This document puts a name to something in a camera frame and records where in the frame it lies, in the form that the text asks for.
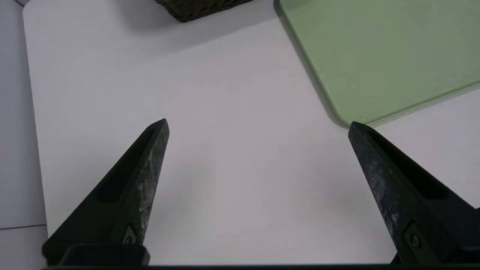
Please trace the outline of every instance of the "white table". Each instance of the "white table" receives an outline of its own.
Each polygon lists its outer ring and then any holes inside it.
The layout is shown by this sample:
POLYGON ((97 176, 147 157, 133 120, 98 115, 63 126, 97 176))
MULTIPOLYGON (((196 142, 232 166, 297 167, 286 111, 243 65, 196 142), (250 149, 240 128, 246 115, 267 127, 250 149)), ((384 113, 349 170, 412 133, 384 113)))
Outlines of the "white table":
MULTIPOLYGON (((150 123, 170 140, 151 264, 369 263, 395 254, 347 138, 272 0, 177 23, 151 0, 24 10, 52 234, 150 123)), ((478 206, 480 91, 377 130, 478 206)))

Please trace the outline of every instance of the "green cutting board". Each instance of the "green cutting board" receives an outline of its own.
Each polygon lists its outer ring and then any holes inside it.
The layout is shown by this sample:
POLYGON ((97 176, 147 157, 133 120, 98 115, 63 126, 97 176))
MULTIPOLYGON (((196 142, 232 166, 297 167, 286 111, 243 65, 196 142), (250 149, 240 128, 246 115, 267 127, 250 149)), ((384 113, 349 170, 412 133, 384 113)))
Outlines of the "green cutting board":
POLYGON ((480 84, 480 0, 280 4, 348 125, 395 117, 480 84))

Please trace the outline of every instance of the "dark woven basket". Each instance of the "dark woven basket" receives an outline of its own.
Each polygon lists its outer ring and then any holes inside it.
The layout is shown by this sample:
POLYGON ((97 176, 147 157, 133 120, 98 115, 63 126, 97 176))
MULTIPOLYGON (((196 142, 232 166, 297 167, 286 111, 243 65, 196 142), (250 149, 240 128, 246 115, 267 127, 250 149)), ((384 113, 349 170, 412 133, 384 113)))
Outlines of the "dark woven basket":
POLYGON ((155 0, 179 22, 192 21, 252 0, 155 0))

